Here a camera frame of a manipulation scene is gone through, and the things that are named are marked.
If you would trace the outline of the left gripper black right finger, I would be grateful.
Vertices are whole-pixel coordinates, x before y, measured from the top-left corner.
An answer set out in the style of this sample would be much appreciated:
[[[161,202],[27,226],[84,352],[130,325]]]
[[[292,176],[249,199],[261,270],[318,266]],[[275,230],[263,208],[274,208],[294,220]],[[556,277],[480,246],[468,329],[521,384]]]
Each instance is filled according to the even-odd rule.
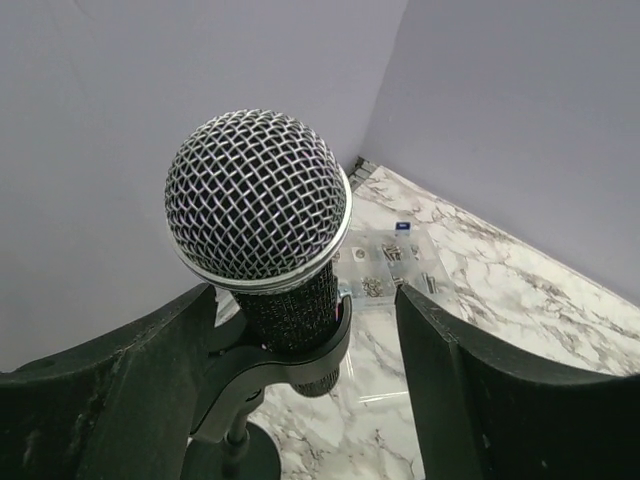
[[[639,378],[522,350],[418,290],[395,297],[429,479],[635,479]]]

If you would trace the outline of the black round-base mic stand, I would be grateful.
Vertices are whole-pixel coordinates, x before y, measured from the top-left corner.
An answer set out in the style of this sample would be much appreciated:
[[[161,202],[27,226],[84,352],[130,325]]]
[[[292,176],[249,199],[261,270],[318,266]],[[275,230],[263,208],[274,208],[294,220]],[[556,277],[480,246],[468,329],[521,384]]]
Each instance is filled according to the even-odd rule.
[[[337,384],[347,353],[353,307],[349,296],[336,309],[337,330],[314,351],[292,356],[270,352],[249,338],[244,315],[221,327],[223,349],[210,359],[194,413],[182,479],[280,479],[278,447],[248,417],[274,384],[301,386],[317,398]]]

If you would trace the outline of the black microphone silver grille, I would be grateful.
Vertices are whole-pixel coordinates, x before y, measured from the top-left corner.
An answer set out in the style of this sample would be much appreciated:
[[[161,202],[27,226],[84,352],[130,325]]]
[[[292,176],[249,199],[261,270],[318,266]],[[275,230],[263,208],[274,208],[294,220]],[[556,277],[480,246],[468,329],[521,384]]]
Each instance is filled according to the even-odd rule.
[[[267,109],[226,112],[197,127],[164,187],[179,259],[233,295],[267,350],[288,355],[315,350],[338,329],[332,262],[352,205],[327,143]]]

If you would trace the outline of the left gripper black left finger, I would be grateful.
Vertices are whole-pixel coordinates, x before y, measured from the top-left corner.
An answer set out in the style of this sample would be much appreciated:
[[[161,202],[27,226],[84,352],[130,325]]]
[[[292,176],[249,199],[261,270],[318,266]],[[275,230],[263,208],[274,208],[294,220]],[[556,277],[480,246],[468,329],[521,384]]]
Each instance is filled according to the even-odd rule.
[[[215,313],[215,290],[199,285],[2,374],[2,478],[179,478]]]

